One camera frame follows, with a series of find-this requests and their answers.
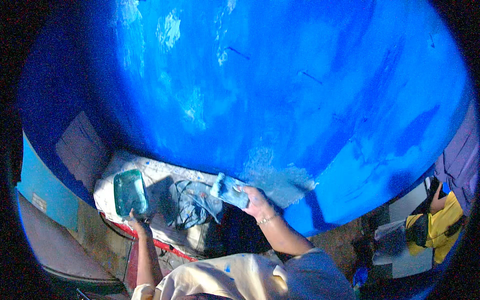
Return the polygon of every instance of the light blue paint patch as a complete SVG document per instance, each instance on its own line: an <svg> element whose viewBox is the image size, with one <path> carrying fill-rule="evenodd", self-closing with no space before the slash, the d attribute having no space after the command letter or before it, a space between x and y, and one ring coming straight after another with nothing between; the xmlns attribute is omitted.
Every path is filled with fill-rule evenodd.
<svg viewBox="0 0 480 300"><path fill-rule="evenodd" d="M47 203L45 214L71 230L77 230L78 198L40 160L24 134L22 181L17 189L32 203L33 193Z"/></svg>

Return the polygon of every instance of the white cloth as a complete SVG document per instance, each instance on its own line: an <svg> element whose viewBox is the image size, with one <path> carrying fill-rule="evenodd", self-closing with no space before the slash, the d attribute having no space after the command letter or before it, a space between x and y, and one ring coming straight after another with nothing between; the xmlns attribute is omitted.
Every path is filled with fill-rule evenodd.
<svg viewBox="0 0 480 300"><path fill-rule="evenodd" d="M320 249L290 259L285 265L257 254L235 254L182 265L154 289L137 286L133 300L169 300L208 293L233 300L353 300L350 283Z"/></svg>
<svg viewBox="0 0 480 300"><path fill-rule="evenodd" d="M192 180L212 185L216 176L201 173L186 168L169 165L145 157L135 156L125 151L116 151L102 174L97 180L94 190L95 206L97 210L105 213L105 217L115 223L128 225L128 220L117 215L115 210L115 199L113 195L113 178L120 172L131 169L138 169L142 173L148 197L154 202L157 195L149 191L149 187L171 177L173 182L179 180ZM204 251L204 237L208 231L209 224L201 224L188 230L176 230L168 227L161 214L156 214L151 220L153 238L163 243L172 245L175 249L187 254L190 257L202 258Z"/></svg>

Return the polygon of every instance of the paint-stained shirt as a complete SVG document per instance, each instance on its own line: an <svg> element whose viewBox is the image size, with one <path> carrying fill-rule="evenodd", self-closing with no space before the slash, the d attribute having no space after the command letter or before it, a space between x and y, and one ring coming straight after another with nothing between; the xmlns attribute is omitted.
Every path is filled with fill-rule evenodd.
<svg viewBox="0 0 480 300"><path fill-rule="evenodd" d="M182 265L160 284L137 286L134 300L169 300L208 293L233 300L355 299L353 289L321 249L284 265L257 254L235 254Z"/></svg>

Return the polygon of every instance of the paint tray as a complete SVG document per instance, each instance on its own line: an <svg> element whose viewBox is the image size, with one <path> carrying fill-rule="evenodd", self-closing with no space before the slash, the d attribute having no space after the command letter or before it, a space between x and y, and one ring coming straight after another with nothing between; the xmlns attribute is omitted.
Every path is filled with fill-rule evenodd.
<svg viewBox="0 0 480 300"><path fill-rule="evenodd" d="M147 215L148 199L142 173L139 170L133 169L115 175L113 178L113 194L118 216L129 216L132 208L137 215Z"/></svg>

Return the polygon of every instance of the person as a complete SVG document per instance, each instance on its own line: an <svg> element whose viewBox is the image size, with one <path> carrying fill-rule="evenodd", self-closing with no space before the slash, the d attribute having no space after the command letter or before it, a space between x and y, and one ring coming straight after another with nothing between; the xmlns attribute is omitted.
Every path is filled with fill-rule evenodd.
<svg viewBox="0 0 480 300"><path fill-rule="evenodd" d="M151 231L131 212L129 225L138 233L138 275L134 300L168 299L355 299L353 289L333 260L292 229L250 186L243 211L253 216L277 252L293 258L284 264L263 256L240 253L179 266L162 278Z"/></svg>
<svg viewBox="0 0 480 300"><path fill-rule="evenodd" d="M443 183L432 179L427 198L406 219L381 225L374 234L374 260L394 257L408 249L417 255L433 248L433 261L441 264L455 244L465 217L453 192L442 192Z"/></svg>

